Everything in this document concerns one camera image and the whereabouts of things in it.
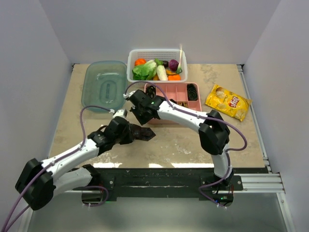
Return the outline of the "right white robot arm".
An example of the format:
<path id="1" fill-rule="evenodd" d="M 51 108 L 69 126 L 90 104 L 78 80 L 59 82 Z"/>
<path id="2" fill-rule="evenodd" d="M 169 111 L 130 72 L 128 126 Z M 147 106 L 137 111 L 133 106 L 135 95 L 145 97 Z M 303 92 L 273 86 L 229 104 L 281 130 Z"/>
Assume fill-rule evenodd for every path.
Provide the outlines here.
<path id="1" fill-rule="evenodd" d="M 151 98 L 140 89 L 125 93 L 123 97 L 132 103 L 130 111 L 141 125 L 151 119 L 168 120 L 196 132 L 202 149 L 211 155 L 217 188 L 225 190 L 232 185 L 228 154 L 230 130 L 219 113 L 191 110 L 162 96 Z"/>

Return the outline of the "dark patterned necktie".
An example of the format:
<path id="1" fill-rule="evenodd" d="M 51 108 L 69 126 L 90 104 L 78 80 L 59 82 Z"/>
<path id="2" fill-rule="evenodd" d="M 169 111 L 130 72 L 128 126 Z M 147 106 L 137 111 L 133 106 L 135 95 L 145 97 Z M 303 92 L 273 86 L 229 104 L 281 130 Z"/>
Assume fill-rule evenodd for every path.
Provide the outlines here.
<path id="1" fill-rule="evenodd" d="M 149 141 L 156 136 L 151 128 L 130 124 L 130 129 L 134 140 Z"/>

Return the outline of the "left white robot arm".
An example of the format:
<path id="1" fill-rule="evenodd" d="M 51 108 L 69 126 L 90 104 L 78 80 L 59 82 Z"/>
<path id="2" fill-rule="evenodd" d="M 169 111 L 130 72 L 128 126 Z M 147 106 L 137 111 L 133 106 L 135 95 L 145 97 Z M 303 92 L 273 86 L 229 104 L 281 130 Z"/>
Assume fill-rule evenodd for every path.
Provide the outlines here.
<path id="1" fill-rule="evenodd" d="M 53 198 L 60 177 L 84 161 L 111 150 L 116 144 L 132 143 L 140 136 L 140 129 L 140 126 L 116 116 L 107 126 L 101 126 L 66 152 L 43 161 L 29 160 L 15 189 L 32 210 L 39 210 Z"/>

